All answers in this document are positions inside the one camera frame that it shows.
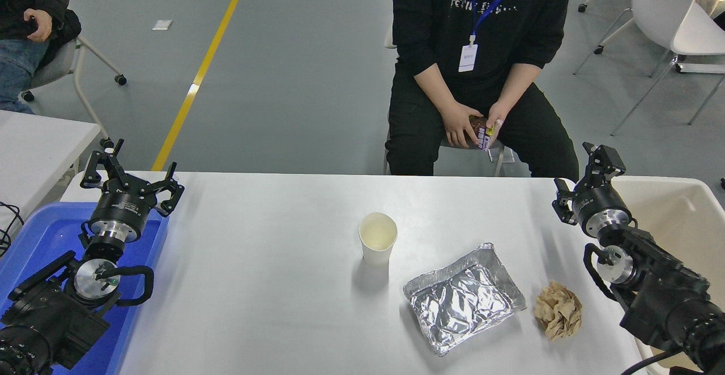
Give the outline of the person's hand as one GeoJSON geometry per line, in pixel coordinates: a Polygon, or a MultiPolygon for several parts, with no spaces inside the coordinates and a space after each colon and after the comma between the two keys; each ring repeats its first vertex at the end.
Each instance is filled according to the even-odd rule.
{"type": "Polygon", "coordinates": [[[26,9],[23,13],[25,21],[34,21],[37,28],[34,32],[27,36],[27,39],[33,42],[45,42],[49,38],[53,29],[53,19],[44,10],[26,9]]]}

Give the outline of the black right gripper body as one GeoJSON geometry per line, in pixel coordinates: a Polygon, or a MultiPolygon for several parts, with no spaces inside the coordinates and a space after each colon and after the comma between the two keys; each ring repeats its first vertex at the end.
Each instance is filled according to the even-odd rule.
{"type": "Polygon", "coordinates": [[[570,195],[570,225],[629,225],[631,212],[611,185],[576,187],[570,195]]]}

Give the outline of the person's left hand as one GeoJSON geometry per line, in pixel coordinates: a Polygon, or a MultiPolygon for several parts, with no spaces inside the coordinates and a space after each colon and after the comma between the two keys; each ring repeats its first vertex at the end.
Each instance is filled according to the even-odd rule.
{"type": "Polygon", "coordinates": [[[506,117],[511,110],[510,104],[504,101],[497,101],[489,109],[487,117],[487,131],[490,132],[490,137],[497,138],[501,127],[503,126],[506,117]]]}

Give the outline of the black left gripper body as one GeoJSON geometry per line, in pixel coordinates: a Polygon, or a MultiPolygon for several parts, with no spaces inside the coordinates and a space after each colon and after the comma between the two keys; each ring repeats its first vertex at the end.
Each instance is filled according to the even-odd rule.
{"type": "Polygon", "coordinates": [[[94,234],[141,234],[151,210],[150,195],[139,196],[118,187],[101,187],[101,197],[88,225],[94,234]]]}

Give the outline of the person's right hand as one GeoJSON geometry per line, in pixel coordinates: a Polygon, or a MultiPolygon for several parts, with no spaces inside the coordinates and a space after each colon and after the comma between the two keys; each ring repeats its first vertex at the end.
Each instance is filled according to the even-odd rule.
{"type": "Polygon", "coordinates": [[[481,112],[470,107],[455,104],[441,111],[446,139],[450,145],[466,148],[469,143],[477,143],[478,137],[471,126],[470,117],[482,118],[481,112]]]}

